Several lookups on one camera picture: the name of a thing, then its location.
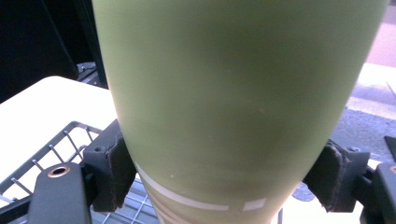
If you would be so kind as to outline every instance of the black bracket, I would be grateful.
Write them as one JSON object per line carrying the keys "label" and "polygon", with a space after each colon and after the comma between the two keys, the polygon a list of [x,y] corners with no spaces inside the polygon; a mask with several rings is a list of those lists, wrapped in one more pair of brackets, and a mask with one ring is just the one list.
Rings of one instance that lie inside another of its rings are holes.
{"label": "black bracket", "polygon": [[118,122],[102,131],[83,155],[81,165],[64,162],[41,172],[28,223],[91,223],[91,204],[100,212],[123,205],[136,170]]}
{"label": "black bracket", "polygon": [[328,212],[353,212],[363,204],[362,224],[396,223],[396,163],[367,166],[370,153],[329,140],[304,182]]}

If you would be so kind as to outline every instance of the white table surface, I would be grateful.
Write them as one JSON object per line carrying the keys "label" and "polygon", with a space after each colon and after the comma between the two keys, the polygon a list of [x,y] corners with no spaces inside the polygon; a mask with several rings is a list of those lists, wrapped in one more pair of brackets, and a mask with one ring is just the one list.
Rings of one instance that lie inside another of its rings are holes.
{"label": "white table surface", "polygon": [[0,182],[71,121],[100,130],[116,118],[110,91],[47,77],[0,104]]}

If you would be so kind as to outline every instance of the white stripe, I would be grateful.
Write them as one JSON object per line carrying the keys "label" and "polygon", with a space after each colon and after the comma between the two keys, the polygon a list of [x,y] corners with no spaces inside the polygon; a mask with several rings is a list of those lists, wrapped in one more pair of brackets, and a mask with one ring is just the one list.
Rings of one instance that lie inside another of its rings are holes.
{"label": "white stripe", "polygon": [[191,224],[190,222],[184,220],[183,218],[179,217],[171,210],[167,209],[163,204],[161,204],[151,193],[148,191],[148,196],[150,197],[151,201],[154,202],[156,207],[156,211],[159,214],[162,214],[163,217],[166,217],[171,223],[177,224]]}
{"label": "white stripe", "polygon": [[267,200],[266,198],[263,198],[263,199],[247,202],[245,203],[243,211],[245,212],[245,211],[259,209],[265,205],[266,200]]}
{"label": "white stripe", "polygon": [[135,163],[135,165],[136,165],[137,171],[140,174],[141,178],[146,180],[146,182],[148,184],[150,184],[154,189],[156,189],[162,195],[172,199],[173,201],[176,201],[178,203],[183,203],[183,204],[191,206],[191,207],[205,209],[205,210],[227,211],[229,208],[228,205],[220,205],[220,204],[213,204],[213,203],[201,203],[201,202],[195,201],[193,199],[189,199],[189,198],[183,197],[181,195],[178,195],[178,194],[174,193],[173,191],[161,186],[155,180],[151,179],[151,177],[149,177],[142,170],[142,168],[140,168],[140,166],[137,163]]}
{"label": "white stripe", "polygon": [[376,115],[385,119],[396,119],[396,106],[364,100],[358,97],[349,97],[346,107],[366,114]]}

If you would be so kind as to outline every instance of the brass grommet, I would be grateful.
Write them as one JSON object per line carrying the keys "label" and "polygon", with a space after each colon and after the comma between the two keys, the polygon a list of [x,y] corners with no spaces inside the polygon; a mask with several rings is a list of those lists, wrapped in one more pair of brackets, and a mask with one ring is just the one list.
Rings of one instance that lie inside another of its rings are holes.
{"label": "brass grommet", "polygon": [[49,178],[61,177],[69,173],[69,171],[70,171],[70,167],[68,166],[55,167],[51,171],[49,171]]}

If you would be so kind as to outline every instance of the wire grid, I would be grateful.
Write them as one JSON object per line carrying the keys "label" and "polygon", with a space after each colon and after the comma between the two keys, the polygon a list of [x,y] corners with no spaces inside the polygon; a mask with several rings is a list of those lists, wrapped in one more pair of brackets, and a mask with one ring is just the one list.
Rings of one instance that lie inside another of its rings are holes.
{"label": "wire grid", "polygon": [[[29,161],[0,183],[0,208],[33,194],[38,174],[51,165],[66,161],[80,163],[83,159],[82,151],[100,132],[98,129],[78,122],[68,124]],[[92,223],[95,224],[160,223],[139,178],[135,179],[122,208],[114,213],[96,213],[91,207],[91,215]],[[10,223],[24,224],[27,223],[26,218],[27,216],[23,216]]]}
{"label": "wire grid", "polygon": [[93,224],[160,224],[139,178],[134,180],[122,208],[114,213],[92,212]]}

